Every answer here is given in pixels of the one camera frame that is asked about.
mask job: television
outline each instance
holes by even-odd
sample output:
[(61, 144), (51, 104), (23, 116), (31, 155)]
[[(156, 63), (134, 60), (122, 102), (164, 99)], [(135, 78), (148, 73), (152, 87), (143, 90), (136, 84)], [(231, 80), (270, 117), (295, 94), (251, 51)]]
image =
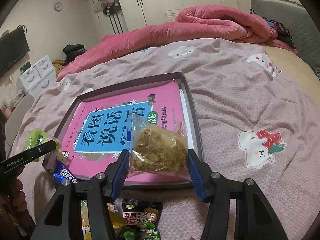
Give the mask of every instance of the television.
[(23, 26), (0, 38), (0, 77), (28, 52)]

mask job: bed sheet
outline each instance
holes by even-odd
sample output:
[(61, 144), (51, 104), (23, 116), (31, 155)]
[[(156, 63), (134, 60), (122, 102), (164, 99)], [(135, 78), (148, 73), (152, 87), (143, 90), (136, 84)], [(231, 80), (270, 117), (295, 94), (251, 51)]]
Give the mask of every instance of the bed sheet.
[[(70, 74), (35, 101), (13, 148), (21, 149), (35, 127), (54, 134), (79, 93), (182, 71), (196, 107), (204, 160), (228, 179), (253, 178), (289, 239), (301, 239), (320, 210), (320, 111), (304, 92), (313, 95), (310, 80), (315, 85), (319, 81), (298, 66), (300, 59), (295, 55), (284, 58), (285, 50), (265, 49), (219, 38), (179, 41)], [(294, 77), (299, 77), (302, 88)], [(55, 192), (52, 176), (41, 167), (42, 159), (28, 164), (20, 176), (29, 212), (36, 220)], [(171, 239), (177, 232), (181, 239), (200, 239), (208, 205), (201, 203), (193, 189), (124, 190), (116, 202), (119, 207), (122, 198), (164, 202), (159, 222), (162, 239)], [(233, 202), (228, 239), (233, 237), (234, 222)]]

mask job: pink comforter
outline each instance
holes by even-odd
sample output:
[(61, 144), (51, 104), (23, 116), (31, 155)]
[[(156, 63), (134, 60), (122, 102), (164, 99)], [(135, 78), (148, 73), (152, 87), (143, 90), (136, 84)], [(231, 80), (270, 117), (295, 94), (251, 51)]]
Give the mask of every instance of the pink comforter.
[(134, 51), (198, 38), (223, 38), (229, 41), (266, 43), (270, 46), (298, 52), (276, 40), (278, 33), (263, 18), (222, 5), (194, 6), (182, 10), (175, 22), (151, 25), (131, 32), (106, 35), (102, 42), (76, 57), (57, 78), (79, 73), (97, 64), (122, 57)]

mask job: metal screw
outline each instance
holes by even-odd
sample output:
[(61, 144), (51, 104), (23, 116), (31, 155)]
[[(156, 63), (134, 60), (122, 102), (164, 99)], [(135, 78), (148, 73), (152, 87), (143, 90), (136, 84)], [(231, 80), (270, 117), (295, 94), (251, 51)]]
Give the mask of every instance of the metal screw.
[(246, 184), (248, 184), (249, 186), (252, 186), (254, 184), (254, 180), (253, 179), (246, 179), (245, 180)]
[(213, 173), (211, 173), (211, 177), (213, 177), (214, 179), (218, 179), (218, 178), (220, 178), (220, 173), (213, 172)]
[(103, 179), (106, 175), (103, 172), (100, 172), (96, 175), (97, 179)]
[(71, 180), (70, 179), (66, 179), (62, 182), (62, 185), (63, 186), (68, 186), (69, 184), (71, 183)]

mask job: storage drawer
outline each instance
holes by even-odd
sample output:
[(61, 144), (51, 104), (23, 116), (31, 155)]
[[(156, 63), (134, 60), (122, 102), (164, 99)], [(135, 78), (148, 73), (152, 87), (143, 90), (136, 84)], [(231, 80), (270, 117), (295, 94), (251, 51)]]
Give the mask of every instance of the storage drawer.
[(50, 70), (53, 69), (53, 65), (48, 56), (42, 58), (39, 62), (36, 63), (36, 69), (40, 77), (45, 76)]
[(26, 91), (39, 82), (40, 76), (35, 67), (27, 70), (20, 76), (21, 83)]
[(39, 84), (35, 85), (28, 91), (28, 94), (32, 95), (36, 99), (39, 95), (45, 92), (54, 82), (56, 82), (56, 73), (52, 69), (44, 78), (42, 78)]

